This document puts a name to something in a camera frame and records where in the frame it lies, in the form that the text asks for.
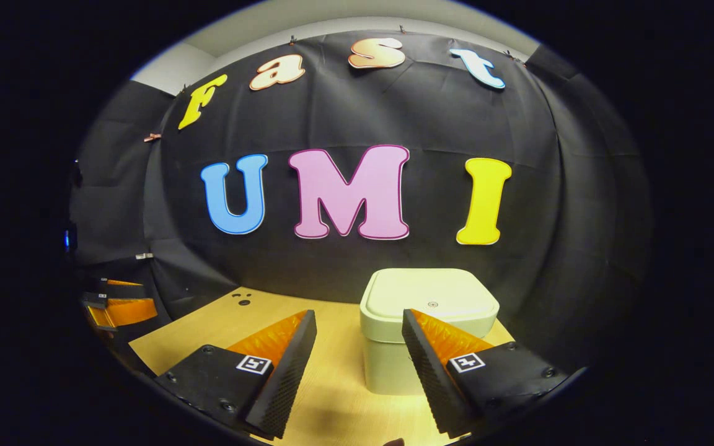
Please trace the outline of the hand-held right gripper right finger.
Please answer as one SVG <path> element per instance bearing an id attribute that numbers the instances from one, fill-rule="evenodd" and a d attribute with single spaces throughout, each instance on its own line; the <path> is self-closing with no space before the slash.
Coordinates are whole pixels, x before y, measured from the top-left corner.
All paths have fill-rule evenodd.
<path id="1" fill-rule="evenodd" d="M 571 375 L 519 342 L 493 345 L 406 308 L 402 336 L 442 434 L 491 435 L 519 424 L 571 384 Z"/>

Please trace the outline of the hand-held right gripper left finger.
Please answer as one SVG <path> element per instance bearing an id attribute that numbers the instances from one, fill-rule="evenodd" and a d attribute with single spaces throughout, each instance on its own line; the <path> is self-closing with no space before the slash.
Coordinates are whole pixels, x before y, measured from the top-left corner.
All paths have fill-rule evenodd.
<path id="1" fill-rule="evenodd" d="M 176 400 L 226 428 L 283 438 L 314 349 L 313 310 L 281 319 L 221 348 L 204 344 L 156 376 Z"/>

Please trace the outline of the green desktop garbage bin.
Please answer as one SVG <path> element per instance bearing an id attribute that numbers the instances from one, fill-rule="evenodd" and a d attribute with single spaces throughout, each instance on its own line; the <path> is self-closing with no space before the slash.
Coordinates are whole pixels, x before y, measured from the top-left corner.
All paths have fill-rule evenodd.
<path id="1" fill-rule="evenodd" d="M 366 389 L 379 395 L 423 393 L 402 336 L 413 308 L 486 336 L 496 321 L 496 297 L 472 273 L 454 268 L 388 268 L 374 272 L 359 303 Z"/>

